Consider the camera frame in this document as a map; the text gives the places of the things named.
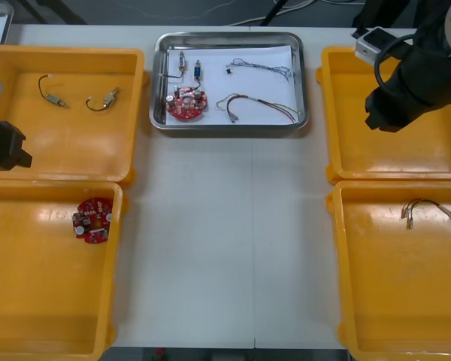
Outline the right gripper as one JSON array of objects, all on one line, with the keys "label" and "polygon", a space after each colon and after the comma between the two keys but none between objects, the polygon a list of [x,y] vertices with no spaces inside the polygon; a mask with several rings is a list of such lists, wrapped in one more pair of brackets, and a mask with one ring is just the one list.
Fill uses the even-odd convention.
[{"label": "right gripper", "polygon": [[414,121],[410,112],[409,89],[400,87],[397,93],[388,93],[377,87],[365,101],[368,116],[365,123],[371,130],[398,132]]}]

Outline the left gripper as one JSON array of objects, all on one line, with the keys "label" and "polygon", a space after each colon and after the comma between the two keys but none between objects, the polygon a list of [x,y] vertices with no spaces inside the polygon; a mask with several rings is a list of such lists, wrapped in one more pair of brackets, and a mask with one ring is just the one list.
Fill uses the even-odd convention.
[{"label": "left gripper", "polygon": [[32,156],[22,148],[25,135],[7,121],[0,121],[0,170],[30,168]]}]

